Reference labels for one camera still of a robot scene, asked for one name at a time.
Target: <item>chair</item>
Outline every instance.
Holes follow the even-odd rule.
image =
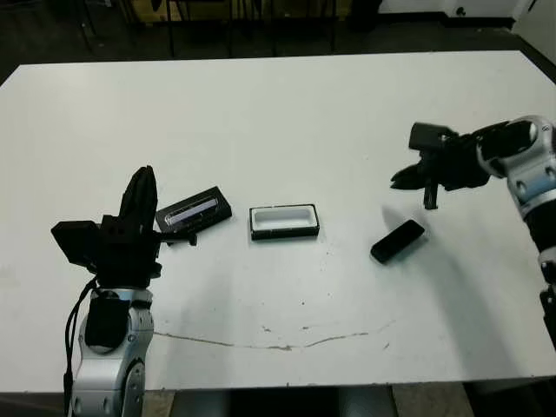
[[[151,0],[153,4],[153,10],[155,9],[155,3],[159,3],[158,0]],[[233,15],[233,0],[166,0],[166,23],[168,25],[168,35],[169,35],[169,47],[170,47],[170,54],[174,58],[175,57],[175,49],[174,49],[174,35],[172,33],[172,15],[170,13],[170,3],[175,2],[177,7],[177,12],[180,15],[180,19],[182,22],[186,22],[185,15],[183,14],[181,3],[185,4],[185,10],[187,13],[187,21],[191,22],[191,12],[190,12],[190,4],[191,3],[222,3],[222,5],[228,4],[228,54],[229,57],[232,57],[232,20],[234,18]]]

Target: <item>black cable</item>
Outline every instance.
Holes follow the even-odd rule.
[[[66,321],[65,330],[65,346],[66,346],[66,372],[63,375],[63,411],[64,415],[68,415],[70,410],[71,401],[71,388],[73,388],[73,373],[71,371],[71,357],[73,356],[73,343],[76,336],[76,324],[77,316],[79,313],[79,306],[85,299],[90,290],[96,289],[96,277],[87,282],[87,285],[83,288],[81,294],[79,294],[79,299],[76,305],[71,309],[69,313],[68,321]]]

